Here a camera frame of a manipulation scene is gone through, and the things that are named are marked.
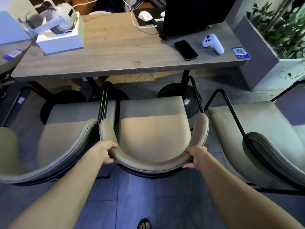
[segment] white vr headset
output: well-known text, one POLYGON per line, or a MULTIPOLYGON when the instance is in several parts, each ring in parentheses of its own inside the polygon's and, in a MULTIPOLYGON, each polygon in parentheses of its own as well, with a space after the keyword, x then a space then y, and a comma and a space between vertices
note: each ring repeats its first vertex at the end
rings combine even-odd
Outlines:
POLYGON ((51 30, 54 34, 62 34, 73 30, 78 20, 73 7, 68 3, 56 6, 52 0, 45 1, 51 3, 52 7, 41 14, 32 15, 29 19, 26 16, 25 22, 18 19, 20 23, 25 25, 26 31, 31 35, 39 35, 48 30, 51 30))

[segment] person's left hand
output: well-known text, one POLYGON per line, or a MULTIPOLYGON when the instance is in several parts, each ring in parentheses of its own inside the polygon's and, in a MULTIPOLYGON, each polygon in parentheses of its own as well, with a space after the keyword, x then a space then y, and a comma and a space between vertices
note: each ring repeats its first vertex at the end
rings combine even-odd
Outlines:
POLYGON ((107 165, 109 163, 114 162, 113 158, 109 157, 108 150, 110 150, 111 148, 115 148, 117 146, 118 144, 110 140, 100 140, 94 146, 92 146, 90 150, 95 150, 96 152, 98 152, 101 155, 101 157, 104 159, 103 165, 107 165))

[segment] black metal chair frame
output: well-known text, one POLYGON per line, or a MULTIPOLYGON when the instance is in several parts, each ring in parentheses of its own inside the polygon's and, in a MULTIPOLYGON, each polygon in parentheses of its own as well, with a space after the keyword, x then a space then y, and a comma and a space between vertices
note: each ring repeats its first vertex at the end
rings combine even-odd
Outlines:
MULTIPOLYGON (((201 101, 200 101, 200 97, 199 97, 200 95, 198 93, 194 78, 192 76, 188 76, 188 81, 189 80, 191 80, 192 86, 194 88, 194 92, 196 94, 196 99, 197 99, 197 103, 198 103, 200 112, 204 113, 203 108, 202 108, 202 104, 201 104, 201 101)), ((101 123, 101 121, 103 119, 106 118, 106 112, 107 112, 108 93, 109 93, 108 87, 110 87, 110 85, 107 85, 107 82, 105 82, 103 84, 103 86, 104 86, 104 88, 102 88, 102 100, 101 100, 100 111, 99 111, 99 115, 98 115, 98 125, 101 123)), ((118 114, 118 115, 116 115, 115 118, 119 118, 120 117, 119 116, 120 112, 116 111, 116 114, 118 114)), ((125 170, 126 172, 131 173, 135 176, 143 177, 143 178, 151 178, 151 179, 168 177, 168 176, 171 176, 171 175, 173 175, 173 174, 182 170, 182 168, 177 168, 173 171, 169 171, 167 173, 162 173, 162 174, 146 174, 146 173, 141 173, 141 172, 137 172, 135 170, 129 169, 129 168, 127 168, 127 167, 125 167, 121 164, 118 164, 118 166, 120 168, 122 168, 123 170, 125 170)))
MULTIPOLYGON (((0 127, 7 127, 7 121, 9 120, 14 108, 16 107, 19 98, 23 95, 23 93, 27 90, 31 90, 33 92, 35 92, 36 94, 38 94, 39 96, 41 96, 42 98, 44 98, 45 100, 48 100, 48 96, 47 95, 41 95, 41 92, 39 90, 37 90, 36 88, 34 88, 33 86, 26 86, 26 87, 22 87, 18 93, 18 95, 16 96, 12 106, 10 107, 8 113, 6 114, 3 122, 1 123, 0 127)), ((34 180, 34 181, 27 181, 27 182, 21 182, 21 183, 15 183, 12 185, 15 186, 32 186, 32 185, 37 185, 37 184, 41 184, 44 182, 48 182, 48 181, 58 181, 61 177, 63 177, 81 158, 82 156, 100 139, 99 137, 99 133, 98 133, 98 125, 95 126, 95 128, 93 129, 93 135, 89 141, 89 143, 87 144, 87 146, 85 147, 85 149, 78 155, 78 157, 75 158, 75 160, 73 162, 71 162, 68 166, 66 166, 65 168, 59 170, 58 172, 48 176, 48 177, 44 177, 42 179, 38 179, 38 180, 34 180)), ((109 179, 110 175, 108 176, 104 176, 104 177, 96 177, 96 179, 109 179)))
MULTIPOLYGON (((289 88, 287 88, 286 90, 284 90, 283 92, 281 92, 279 95, 277 95, 276 97, 274 97, 271 101, 274 102, 275 100, 277 100, 278 98, 280 98, 281 96, 283 96, 285 93, 289 92, 291 89, 293 89, 294 87, 296 87, 299 84, 303 84, 305 83, 305 80, 301 80, 301 81, 296 81, 293 85, 291 85, 289 88)), ((265 188, 260 188, 257 187, 256 185, 252 184, 252 183, 247 183, 248 185, 252 186, 254 189, 256 189, 259 192, 264 192, 264 193, 277 193, 277 194, 291 194, 291 195, 305 195, 305 188, 297 183, 295 183, 294 181, 290 180, 289 178, 287 178, 286 176, 282 175, 280 172, 278 172, 277 170, 275 170, 255 149, 255 147, 251 144, 249 138, 247 137, 244 129, 242 128, 241 123, 238 120, 238 117, 233 109, 233 106, 228 98, 228 96, 226 95, 226 93, 224 92, 223 89, 217 89, 213 95, 211 96, 210 100, 208 101, 208 103, 206 104, 206 106, 204 107, 204 111, 206 111, 209 107, 209 105, 211 104, 212 100, 214 99, 214 97, 216 96, 217 93, 221 93, 223 98, 225 99, 227 106, 237 124, 237 127, 240 131, 240 133, 242 134, 242 137, 246 143, 246 146, 248 146, 248 148, 252 151, 252 153, 254 154, 254 156, 259 159, 261 161, 261 163, 274 175, 276 175, 278 178, 280 178, 281 180, 283 180, 284 182, 286 182, 287 184, 291 185, 292 187, 298 189, 299 191, 294 191, 294 190, 277 190, 277 189, 265 189, 265 188)))

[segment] blue sticker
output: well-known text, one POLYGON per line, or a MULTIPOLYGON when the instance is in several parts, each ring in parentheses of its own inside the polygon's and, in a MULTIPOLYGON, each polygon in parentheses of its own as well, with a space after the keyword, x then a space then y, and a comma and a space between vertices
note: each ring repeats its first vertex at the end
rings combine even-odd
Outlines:
POLYGON ((13 52, 3 56, 4 59, 11 61, 13 60, 16 56, 20 55, 23 51, 20 49, 16 49, 13 52))
POLYGON ((234 53, 238 59, 250 58, 250 56, 246 53, 246 51, 243 47, 232 47, 232 50, 234 51, 234 53))

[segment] white game controller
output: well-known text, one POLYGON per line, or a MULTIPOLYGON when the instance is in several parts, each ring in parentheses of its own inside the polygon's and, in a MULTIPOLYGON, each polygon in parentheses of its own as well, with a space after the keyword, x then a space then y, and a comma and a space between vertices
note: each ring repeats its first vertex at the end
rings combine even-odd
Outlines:
POLYGON ((224 48, 222 47, 221 43, 219 42, 215 34, 209 34, 208 36, 206 36, 202 41, 202 46, 203 47, 211 46, 220 55, 224 53, 224 48))

